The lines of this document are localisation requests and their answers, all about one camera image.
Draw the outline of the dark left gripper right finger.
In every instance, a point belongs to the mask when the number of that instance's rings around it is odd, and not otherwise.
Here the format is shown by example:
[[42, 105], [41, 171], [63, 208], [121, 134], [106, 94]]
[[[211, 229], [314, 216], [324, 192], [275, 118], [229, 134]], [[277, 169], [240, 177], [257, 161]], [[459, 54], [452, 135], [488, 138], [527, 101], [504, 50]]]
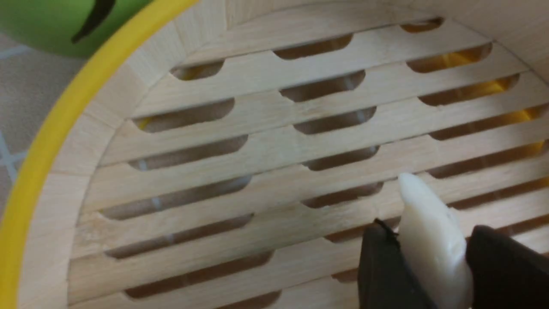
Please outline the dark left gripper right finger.
[[477, 225], [465, 257], [473, 274], [473, 309], [549, 307], [549, 260], [543, 254]]

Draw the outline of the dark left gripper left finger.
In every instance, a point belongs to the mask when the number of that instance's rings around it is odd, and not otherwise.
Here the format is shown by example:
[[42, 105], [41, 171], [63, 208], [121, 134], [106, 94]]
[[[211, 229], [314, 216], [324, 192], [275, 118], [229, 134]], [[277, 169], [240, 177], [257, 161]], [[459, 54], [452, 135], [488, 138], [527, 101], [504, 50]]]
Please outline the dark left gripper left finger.
[[410, 270], [395, 233], [375, 219], [363, 232], [357, 273], [361, 309], [435, 309]]

